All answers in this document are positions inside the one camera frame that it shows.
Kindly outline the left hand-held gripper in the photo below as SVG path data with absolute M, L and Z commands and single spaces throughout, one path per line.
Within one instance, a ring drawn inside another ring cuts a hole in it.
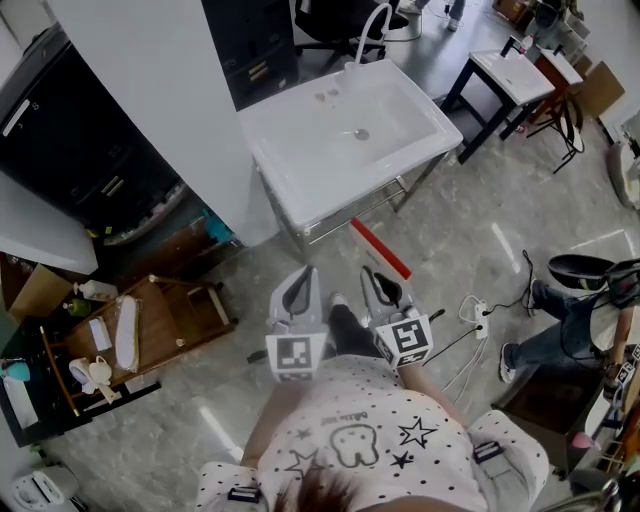
M 277 382 L 312 380 L 323 360 L 328 327 L 322 317 L 319 274 L 312 265 L 285 278 L 272 292 L 265 336 L 269 364 Z

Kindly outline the red and white squeegee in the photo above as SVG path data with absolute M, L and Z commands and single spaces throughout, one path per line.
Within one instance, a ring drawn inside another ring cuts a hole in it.
M 358 218 L 352 218 L 349 231 L 356 245 L 364 252 L 367 263 L 390 279 L 408 281 L 411 270 Z

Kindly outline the white sink basin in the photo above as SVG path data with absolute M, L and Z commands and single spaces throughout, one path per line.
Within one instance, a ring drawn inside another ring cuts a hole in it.
M 290 223 L 307 228 L 456 148 L 462 135 L 391 60 L 278 93 L 239 113 Z

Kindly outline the person's left forearm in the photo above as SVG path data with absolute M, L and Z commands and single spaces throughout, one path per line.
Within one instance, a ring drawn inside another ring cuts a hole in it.
M 247 441 L 240 465 L 256 469 L 280 424 L 298 407 L 305 386 L 300 382 L 278 383 Z

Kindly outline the person's right forearm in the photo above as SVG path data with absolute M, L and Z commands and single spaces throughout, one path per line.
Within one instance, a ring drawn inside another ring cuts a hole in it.
M 447 396 L 427 377 L 426 370 L 420 364 L 412 364 L 397 369 L 406 389 L 429 396 L 446 413 L 463 427 L 468 426 L 465 417 L 456 409 Z

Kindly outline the person's black trousers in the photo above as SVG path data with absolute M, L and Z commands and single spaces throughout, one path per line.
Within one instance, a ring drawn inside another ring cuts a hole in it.
M 382 358 L 375 345 L 373 333 L 360 324 L 346 304 L 336 304 L 331 307 L 329 329 L 338 356 Z

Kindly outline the white oblong packet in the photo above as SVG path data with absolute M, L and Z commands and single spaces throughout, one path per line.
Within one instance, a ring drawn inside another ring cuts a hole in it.
M 139 304 L 130 296 L 119 300 L 115 332 L 115 356 L 117 365 L 126 371 L 136 373 L 139 365 L 138 344 Z

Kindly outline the dark wooden cabinet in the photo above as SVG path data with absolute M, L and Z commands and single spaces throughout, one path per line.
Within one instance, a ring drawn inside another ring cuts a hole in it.
M 554 474 L 566 478 L 587 450 L 572 445 L 604 385 L 596 368 L 540 365 L 527 369 L 491 407 L 506 414 L 545 449 Z

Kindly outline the black basin stand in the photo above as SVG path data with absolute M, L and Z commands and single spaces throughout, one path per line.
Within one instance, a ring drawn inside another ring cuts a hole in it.
M 491 93 L 493 93 L 499 101 L 498 109 L 489 119 L 484 118 L 482 114 L 469 102 L 469 100 L 463 96 L 464 88 L 474 77 L 478 78 L 483 85 L 488 87 Z M 456 110 L 466 111 L 480 127 L 480 131 L 474 138 L 463 139 L 463 150 L 458 155 L 458 162 L 461 164 L 466 163 L 466 161 L 469 160 L 469 158 L 492 134 L 494 134 L 498 128 L 503 129 L 499 134 L 499 137 L 502 140 L 509 138 L 515 129 L 530 114 L 532 114 L 546 98 L 533 101 L 523 106 L 516 106 L 508 95 L 489 77 L 489 75 L 469 59 L 468 55 L 465 65 L 462 67 L 459 75 L 441 104 L 441 110 L 446 114 L 452 113 Z

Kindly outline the white ceramic teapot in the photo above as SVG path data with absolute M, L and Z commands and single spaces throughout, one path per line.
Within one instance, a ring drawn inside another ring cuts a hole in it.
M 96 359 L 89 364 L 89 375 L 97 386 L 107 386 L 111 384 L 113 370 L 106 359 L 97 356 Z

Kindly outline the cardboard box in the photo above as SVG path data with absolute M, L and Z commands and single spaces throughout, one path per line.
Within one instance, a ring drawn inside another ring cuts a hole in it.
M 625 94 L 609 66 L 601 61 L 583 79 L 576 98 L 582 111 L 593 119 L 601 117 Z
M 38 264 L 30 274 L 8 313 L 18 323 L 27 317 L 46 318 L 71 293 L 73 285 L 49 268 Z

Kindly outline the black drawer cabinet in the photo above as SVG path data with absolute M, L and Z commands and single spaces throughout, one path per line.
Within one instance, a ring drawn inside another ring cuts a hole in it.
M 201 0 L 235 108 L 299 82 L 289 0 Z

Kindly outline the white desk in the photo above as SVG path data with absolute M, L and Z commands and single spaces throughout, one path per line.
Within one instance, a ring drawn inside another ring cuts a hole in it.
M 1 172 L 0 251 L 83 275 L 98 269 L 83 225 Z

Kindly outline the white curved faucet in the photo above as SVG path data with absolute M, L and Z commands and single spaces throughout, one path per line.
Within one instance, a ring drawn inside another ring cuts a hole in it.
M 365 22 L 365 25 L 364 25 L 364 27 L 362 29 L 362 32 L 361 32 L 360 42 L 359 42 L 359 45 L 357 47 L 357 52 L 356 52 L 356 56 L 354 58 L 354 61 L 353 62 L 348 62 L 344 66 L 343 75 L 342 75 L 341 82 L 340 82 L 340 85 L 344 90 L 348 90 L 352 86 L 352 84 L 354 83 L 356 71 L 361 67 L 361 61 L 362 61 L 362 57 L 363 57 L 363 53 L 364 53 L 364 46 L 365 46 L 366 40 L 368 38 L 369 31 L 370 31 L 374 21 L 383 12 L 386 13 L 386 17 L 385 17 L 384 22 L 382 24 L 382 27 L 380 29 L 381 40 L 384 40 L 386 35 L 390 31 L 390 22 L 391 22 L 391 18 L 393 16 L 393 14 L 394 14 L 394 8 L 391 6 L 390 3 L 379 4 L 374 9 L 374 11 L 371 13 L 371 15 L 368 17 L 368 19 Z

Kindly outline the large black cabinet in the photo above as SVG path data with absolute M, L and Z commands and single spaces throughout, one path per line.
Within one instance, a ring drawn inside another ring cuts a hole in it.
M 0 85 L 0 171 L 107 246 L 135 240 L 187 194 L 59 24 Z

